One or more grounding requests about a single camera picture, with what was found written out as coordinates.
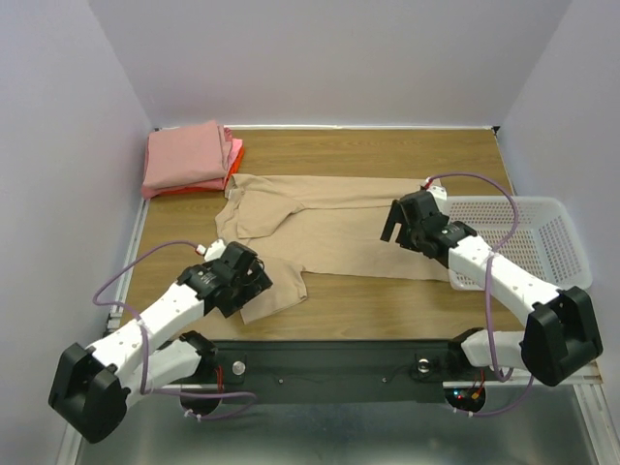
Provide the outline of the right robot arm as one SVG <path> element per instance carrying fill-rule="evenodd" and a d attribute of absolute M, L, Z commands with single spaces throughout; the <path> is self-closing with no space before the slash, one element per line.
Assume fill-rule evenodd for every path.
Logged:
<path fill-rule="evenodd" d="M 522 324 L 521 331 L 490 327 L 464 336 L 446 354 L 451 375 L 467 378 L 480 367 L 519 369 L 554 387 L 604 350 L 590 295 L 563 290 L 529 273 L 486 243 L 472 227 L 452 221 L 440 188 L 420 189 L 392 202 L 381 239 L 423 254 L 482 287 Z"/>

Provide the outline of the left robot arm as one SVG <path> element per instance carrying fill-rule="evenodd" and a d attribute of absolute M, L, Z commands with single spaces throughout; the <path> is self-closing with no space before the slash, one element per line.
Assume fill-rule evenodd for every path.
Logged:
<path fill-rule="evenodd" d="M 179 398 L 185 416 L 212 419 L 228 398 L 216 346 L 188 324 L 217 309 L 229 317 L 272 282 L 252 249 L 222 239 L 198 245 L 201 263 L 185 268 L 146 310 L 87 347 L 60 356 L 48 404 L 90 444 L 109 436 L 128 410 L 149 394 Z"/>

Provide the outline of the beige t shirt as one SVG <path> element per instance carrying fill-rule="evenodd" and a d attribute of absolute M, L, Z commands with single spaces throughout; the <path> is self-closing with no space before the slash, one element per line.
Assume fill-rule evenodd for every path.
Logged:
<path fill-rule="evenodd" d="M 272 287 L 241 310 L 245 324 L 305 300 L 305 272 L 446 281 L 448 272 L 421 253 L 380 239 L 393 201 L 421 180 L 237 173 L 216 231 L 258 253 Z"/>

